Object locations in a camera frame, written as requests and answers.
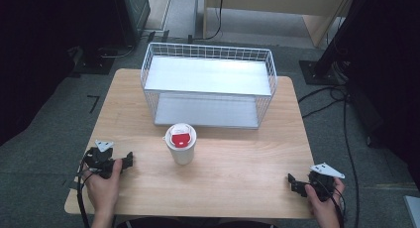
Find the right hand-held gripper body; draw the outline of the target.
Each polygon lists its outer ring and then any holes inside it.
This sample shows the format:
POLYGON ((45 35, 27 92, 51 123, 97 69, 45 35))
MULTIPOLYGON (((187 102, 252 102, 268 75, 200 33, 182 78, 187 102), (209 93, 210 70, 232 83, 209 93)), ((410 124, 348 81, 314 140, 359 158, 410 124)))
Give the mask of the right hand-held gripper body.
POLYGON ((308 175, 309 183, 313 186, 321 201, 326 201, 333 195, 335 190, 335 177, 345 178, 345 175, 326 163, 310 167, 310 173, 308 175))

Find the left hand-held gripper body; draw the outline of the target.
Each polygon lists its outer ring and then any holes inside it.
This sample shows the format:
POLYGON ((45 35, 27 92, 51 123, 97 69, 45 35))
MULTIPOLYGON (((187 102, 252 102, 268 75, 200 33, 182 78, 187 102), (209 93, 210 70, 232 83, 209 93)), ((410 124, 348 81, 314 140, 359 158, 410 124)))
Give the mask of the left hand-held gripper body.
POLYGON ((83 158, 87 165, 87 168, 82 170, 84 179, 88 179, 94 174, 98 174, 105 179, 111 177, 115 163, 112 158, 113 146, 113 142, 95 141, 95 146, 91 147, 83 158))

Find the white cup with red lid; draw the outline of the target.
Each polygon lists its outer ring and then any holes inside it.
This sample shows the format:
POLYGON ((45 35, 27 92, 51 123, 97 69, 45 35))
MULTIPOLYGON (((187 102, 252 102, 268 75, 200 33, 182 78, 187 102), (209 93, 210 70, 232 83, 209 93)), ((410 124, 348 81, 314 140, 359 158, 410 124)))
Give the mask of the white cup with red lid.
POLYGON ((188 165, 194 158, 194 148, 197 141, 195 129, 186 123, 170 126, 163 137, 166 146, 178 165, 188 165))

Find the white wire shelf rack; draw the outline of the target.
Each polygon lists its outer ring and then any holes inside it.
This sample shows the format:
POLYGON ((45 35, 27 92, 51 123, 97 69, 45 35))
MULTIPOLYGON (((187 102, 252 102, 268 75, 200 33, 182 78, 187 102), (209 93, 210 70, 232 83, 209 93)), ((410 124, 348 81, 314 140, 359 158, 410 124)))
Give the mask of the white wire shelf rack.
POLYGON ((156 125, 256 129, 277 89, 268 49, 151 43, 140 79, 156 125))

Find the person's right hand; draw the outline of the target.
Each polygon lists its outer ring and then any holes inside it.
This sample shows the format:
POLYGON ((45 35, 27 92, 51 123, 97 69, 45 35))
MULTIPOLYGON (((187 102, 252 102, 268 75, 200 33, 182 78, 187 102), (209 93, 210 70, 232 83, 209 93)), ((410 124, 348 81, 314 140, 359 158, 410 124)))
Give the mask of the person's right hand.
POLYGON ((337 177, 334 178, 335 182, 335 188, 332 197, 327 201, 320 201, 315 189, 309 185, 306 184, 306 192, 307 192, 307 198, 309 203, 312 206, 311 213, 315 216, 316 220, 338 220, 339 221, 339 214, 340 211, 338 210, 339 202, 341 195, 344 192, 345 186, 341 182, 341 180, 337 177))

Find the person's left hand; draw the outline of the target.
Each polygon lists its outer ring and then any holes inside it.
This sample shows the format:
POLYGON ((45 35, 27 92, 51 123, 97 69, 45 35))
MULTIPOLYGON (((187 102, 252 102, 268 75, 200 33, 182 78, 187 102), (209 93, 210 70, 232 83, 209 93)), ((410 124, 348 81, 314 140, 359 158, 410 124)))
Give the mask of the person's left hand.
POLYGON ((82 178, 87 186, 88 196, 94 207, 95 215, 100 217, 112 217, 119 198, 120 173, 122 160, 114 162, 113 170, 109 178, 103 178, 91 171, 86 171, 82 178))

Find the person's dark clothing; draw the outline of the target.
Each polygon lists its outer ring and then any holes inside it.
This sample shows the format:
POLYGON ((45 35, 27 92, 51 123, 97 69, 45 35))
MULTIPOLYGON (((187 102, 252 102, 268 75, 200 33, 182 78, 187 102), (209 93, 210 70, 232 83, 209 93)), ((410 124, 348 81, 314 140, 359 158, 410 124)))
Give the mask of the person's dark clothing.
POLYGON ((116 228, 278 228, 273 224, 259 221, 227 221, 218 218, 204 218, 198 221, 188 219, 176 220, 163 217, 143 217, 119 223, 116 228))

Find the pale flat panel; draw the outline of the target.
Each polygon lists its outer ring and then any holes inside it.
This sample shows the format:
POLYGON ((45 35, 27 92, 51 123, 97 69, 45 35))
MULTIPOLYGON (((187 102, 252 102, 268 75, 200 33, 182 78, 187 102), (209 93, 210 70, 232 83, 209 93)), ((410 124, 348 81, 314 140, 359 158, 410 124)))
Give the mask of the pale flat panel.
POLYGON ((404 201, 414 228, 420 228, 420 197, 404 196, 404 201))

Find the dark equipment cabinet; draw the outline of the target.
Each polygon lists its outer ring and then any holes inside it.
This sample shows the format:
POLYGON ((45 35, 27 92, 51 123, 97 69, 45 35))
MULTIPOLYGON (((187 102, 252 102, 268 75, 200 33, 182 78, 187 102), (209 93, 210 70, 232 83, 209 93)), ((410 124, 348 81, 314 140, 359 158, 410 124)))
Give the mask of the dark equipment cabinet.
POLYGON ((149 0, 114 0, 119 30, 125 46, 134 46, 144 31, 151 12, 149 0))

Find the black metal stand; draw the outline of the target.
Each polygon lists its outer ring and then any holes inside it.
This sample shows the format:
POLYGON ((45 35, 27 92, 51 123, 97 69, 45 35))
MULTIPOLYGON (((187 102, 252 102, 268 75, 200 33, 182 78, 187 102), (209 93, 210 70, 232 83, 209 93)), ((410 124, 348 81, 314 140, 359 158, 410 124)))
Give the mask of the black metal stand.
POLYGON ((366 2, 367 0, 346 0, 343 6, 349 6, 347 17, 322 56, 316 61, 301 60, 299 62, 304 80, 308 85, 340 85, 333 64, 339 57, 346 57, 349 54, 346 44, 350 39, 351 29, 357 25, 360 15, 365 10, 366 2))

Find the light wooden cabinet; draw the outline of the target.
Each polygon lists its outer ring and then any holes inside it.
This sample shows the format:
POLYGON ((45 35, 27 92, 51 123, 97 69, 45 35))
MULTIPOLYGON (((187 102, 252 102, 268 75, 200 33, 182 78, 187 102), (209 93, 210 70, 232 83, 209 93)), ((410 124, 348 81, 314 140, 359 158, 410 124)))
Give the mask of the light wooden cabinet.
POLYGON ((204 0, 203 30, 207 36, 208 8, 301 15, 314 47, 319 47, 337 17, 346 17, 353 0, 204 0))

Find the black stand base plate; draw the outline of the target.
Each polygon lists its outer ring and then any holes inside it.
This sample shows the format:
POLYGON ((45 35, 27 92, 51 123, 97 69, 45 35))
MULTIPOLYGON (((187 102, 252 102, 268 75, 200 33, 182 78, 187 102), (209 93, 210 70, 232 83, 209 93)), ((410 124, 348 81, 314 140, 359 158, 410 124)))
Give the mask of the black stand base plate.
POLYGON ((75 60, 73 73, 107 75, 116 59, 117 52, 111 49, 100 49, 96 53, 85 53, 80 50, 75 60))

